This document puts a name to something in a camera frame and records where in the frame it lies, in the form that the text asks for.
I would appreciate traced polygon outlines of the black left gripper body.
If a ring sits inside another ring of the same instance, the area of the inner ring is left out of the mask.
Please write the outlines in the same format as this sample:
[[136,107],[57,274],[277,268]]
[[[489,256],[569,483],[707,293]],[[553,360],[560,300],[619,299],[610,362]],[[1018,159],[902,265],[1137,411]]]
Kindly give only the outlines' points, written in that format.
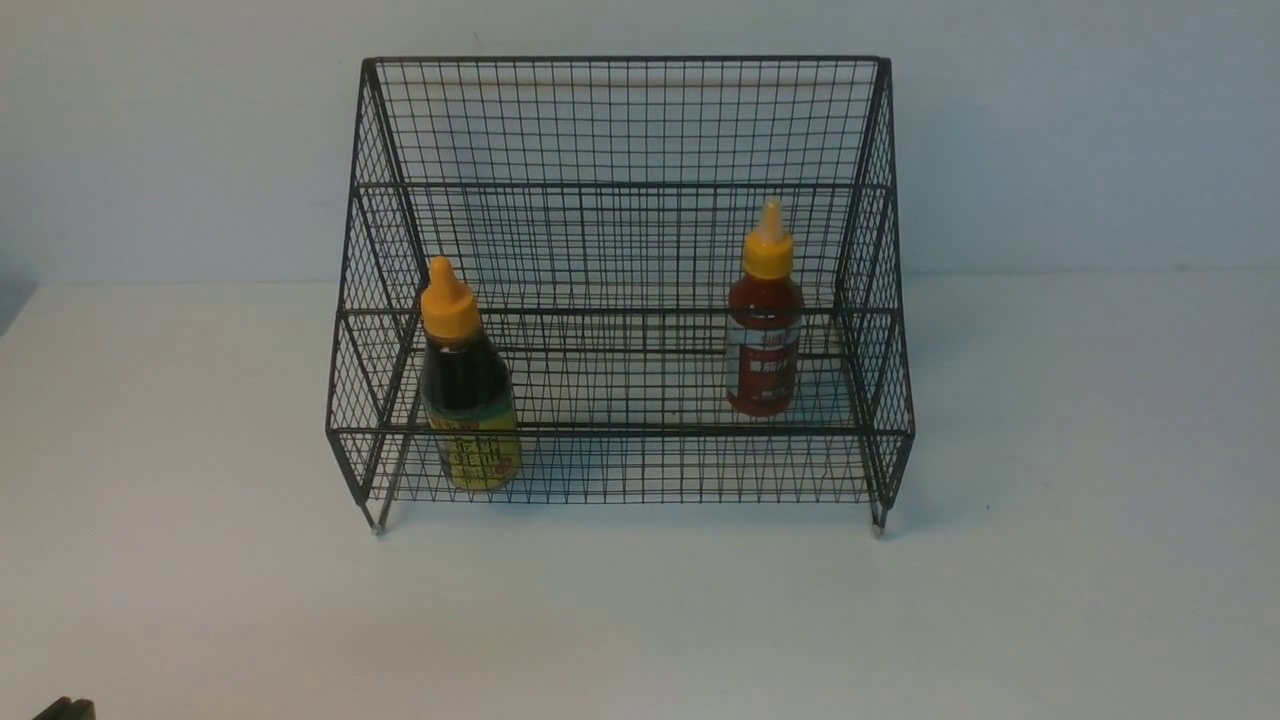
[[95,720],[96,707],[92,700],[60,697],[52,701],[33,720]]

